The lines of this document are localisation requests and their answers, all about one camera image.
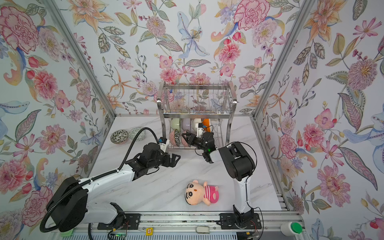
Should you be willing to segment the dark patterned bowl back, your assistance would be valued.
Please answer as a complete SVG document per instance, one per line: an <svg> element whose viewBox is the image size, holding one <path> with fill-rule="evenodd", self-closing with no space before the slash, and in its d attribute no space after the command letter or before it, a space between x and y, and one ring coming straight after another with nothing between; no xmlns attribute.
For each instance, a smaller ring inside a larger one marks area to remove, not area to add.
<svg viewBox="0 0 384 240"><path fill-rule="evenodd" d="M113 144L123 144L129 138L129 132L127 130L117 130L112 133L110 140Z"/></svg>

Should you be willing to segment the lilac purple bowl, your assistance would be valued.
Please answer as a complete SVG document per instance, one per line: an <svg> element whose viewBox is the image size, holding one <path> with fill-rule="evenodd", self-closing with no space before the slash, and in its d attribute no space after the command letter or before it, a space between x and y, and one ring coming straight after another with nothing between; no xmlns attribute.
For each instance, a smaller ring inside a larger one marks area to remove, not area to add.
<svg viewBox="0 0 384 240"><path fill-rule="evenodd" d="M181 125L182 125L183 131L189 131L189 132L192 131L191 119L182 119L181 120Z"/></svg>

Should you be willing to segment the dark patterned bowl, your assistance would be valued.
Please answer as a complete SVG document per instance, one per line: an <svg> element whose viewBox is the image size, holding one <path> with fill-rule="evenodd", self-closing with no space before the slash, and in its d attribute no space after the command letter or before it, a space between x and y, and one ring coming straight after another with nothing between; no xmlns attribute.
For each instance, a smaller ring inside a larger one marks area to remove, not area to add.
<svg viewBox="0 0 384 240"><path fill-rule="evenodd" d="M127 130L117 130L112 133L110 140L113 144L123 144L129 138L129 132Z"/></svg>
<svg viewBox="0 0 384 240"><path fill-rule="evenodd" d="M181 144L180 141L180 131L174 129L170 132L170 142L174 147L179 147Z"/></svg>
<svg viewBox="0 0 384 240"><path fill-rule="evenodd" d="M190 145L188 144L188 142L185 140L185 138L183 137L183 134L188 134L189 131L184 131L181 135L180 135L180 140L181 140L181 144L184 146L184 147L190 147Z"/></svg>

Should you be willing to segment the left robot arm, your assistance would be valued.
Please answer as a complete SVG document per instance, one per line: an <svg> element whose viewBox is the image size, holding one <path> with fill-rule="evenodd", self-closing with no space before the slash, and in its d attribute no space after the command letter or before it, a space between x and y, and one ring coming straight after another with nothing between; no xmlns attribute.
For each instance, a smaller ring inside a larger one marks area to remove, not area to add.
<svg viewBox="0 0 384 240"><path fill-rule="evenodd" d="M167 145L149 143L131 160L124 160L121 169L114 169L95 177L63 181L47 204L47 212L40 223L40 231L69 231L79 224L105 224L114 229L127 222L125 211L109 196L112 190L126 187L129 182L146 176L150 169L160 166L173 168L180 156L166 152Z"/></svg>

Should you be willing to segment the steel two-tier dish rack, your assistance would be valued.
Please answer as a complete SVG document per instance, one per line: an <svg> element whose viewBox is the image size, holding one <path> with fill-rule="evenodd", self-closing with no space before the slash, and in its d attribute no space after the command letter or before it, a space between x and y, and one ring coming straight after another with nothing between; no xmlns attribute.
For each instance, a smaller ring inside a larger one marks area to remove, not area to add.
<svg viewBox="0 0 384 240"><path fill-rule="evenodd" d="M170 85L161 82L156 97L159 117L162 124L162 136L168 138L173 128L167 129L166 123L179 120L182 133L182 120L190 120L189 131L192 131L193 120L210 120L209 128L215 134L216 146L224 146L230 142L231 127L237 108L237 94L233 82L210 85Z"/></svg>

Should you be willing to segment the white bowl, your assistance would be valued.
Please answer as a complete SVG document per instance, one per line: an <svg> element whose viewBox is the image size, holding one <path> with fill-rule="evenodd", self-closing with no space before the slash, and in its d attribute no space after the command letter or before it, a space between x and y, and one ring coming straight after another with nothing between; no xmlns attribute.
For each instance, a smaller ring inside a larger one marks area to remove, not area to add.
<svg viewBox="0 0 384 240"><path fill-rule="evenodd" d="M203 119L202 124L203 124L203 129L205 132L210 133L212 131L212 125L211 125L210 119Z"/></svg>

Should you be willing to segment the light green bowl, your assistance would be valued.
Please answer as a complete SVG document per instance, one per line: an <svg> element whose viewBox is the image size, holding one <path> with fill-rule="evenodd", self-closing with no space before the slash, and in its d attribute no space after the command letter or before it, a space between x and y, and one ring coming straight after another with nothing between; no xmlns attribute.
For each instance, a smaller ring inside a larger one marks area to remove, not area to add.
<svg viewBox="0 0 384 240"><path fill-rule="evenodd" d="M181 131L181 119L180 118L173 118L171 119L171 129Z"/></svg>

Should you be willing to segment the cream bowl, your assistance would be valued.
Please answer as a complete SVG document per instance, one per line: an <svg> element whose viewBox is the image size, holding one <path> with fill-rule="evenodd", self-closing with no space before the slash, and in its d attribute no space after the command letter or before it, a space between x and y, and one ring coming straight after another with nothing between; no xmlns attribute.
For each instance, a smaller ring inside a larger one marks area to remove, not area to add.
<svg viewBox="0 0 384 240"><path fill-rule="evenodd" d="M202 123L202 119L193 119L192 127L195 131L199 128L199 124Z"/></svg>

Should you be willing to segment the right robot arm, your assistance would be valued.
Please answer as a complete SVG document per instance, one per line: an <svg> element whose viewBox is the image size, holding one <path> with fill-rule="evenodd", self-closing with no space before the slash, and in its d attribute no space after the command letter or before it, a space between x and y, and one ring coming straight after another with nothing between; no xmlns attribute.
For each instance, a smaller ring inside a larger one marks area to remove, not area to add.
<svg viewBox="0 0 384 240"><path fill-rule="evenodd" d="M200 137L193 133L183 133L182 138L198 150L206 162L212 164L214 160L224 163L227 173L234 180L235 203L233 212L219 214L218 224L223 230L230 229L262 229L260 217L249 203L249 180L256 169L256 163L240 142L233 142L217 148L211 132L202 133Z"/></svg>

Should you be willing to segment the pale green patterned bowl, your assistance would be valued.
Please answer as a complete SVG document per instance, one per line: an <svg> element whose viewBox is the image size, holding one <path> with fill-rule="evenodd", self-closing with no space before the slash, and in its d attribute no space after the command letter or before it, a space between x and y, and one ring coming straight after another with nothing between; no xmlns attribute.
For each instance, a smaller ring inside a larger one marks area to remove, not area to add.
<svg viewBox="0 0 384 240"><path fill-rule="evenodd" d="M130 140L134 140L136 135L138 134L138 132L142 129L142 127L135 127L135 128L132 128L130 131L129 131L129 139ZM137 141L143 141L146 137L146 131L142 131L140 132L139 136L137 137Z"/></svg>

